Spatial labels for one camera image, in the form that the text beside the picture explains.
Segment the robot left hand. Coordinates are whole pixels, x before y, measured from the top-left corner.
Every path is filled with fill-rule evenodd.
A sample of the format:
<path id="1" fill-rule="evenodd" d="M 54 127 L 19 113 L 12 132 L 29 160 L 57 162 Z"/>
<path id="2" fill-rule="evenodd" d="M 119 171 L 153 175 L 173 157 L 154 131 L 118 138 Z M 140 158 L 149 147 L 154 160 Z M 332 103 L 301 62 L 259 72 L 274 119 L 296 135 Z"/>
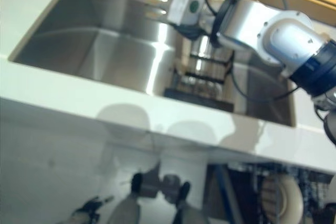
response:
<path id="1" fill-rule="evenodd" d="M 67 220 L 67 223 L 98 223 L 100 219 L 98 210 L 113 200 L 113 195 L 106 198 L 95 196 L 76 209 Z"/>

